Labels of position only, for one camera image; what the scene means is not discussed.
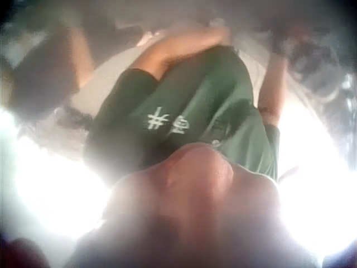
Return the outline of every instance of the green shirt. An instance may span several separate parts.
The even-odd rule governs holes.
[[[253,105],[242,60],[215,47],[176,64],[157,81],[126,70],[103,103],[85,159],[110,183],[147,168],[192,142],[212,144],[230,162],[277,176],[279,130]]]

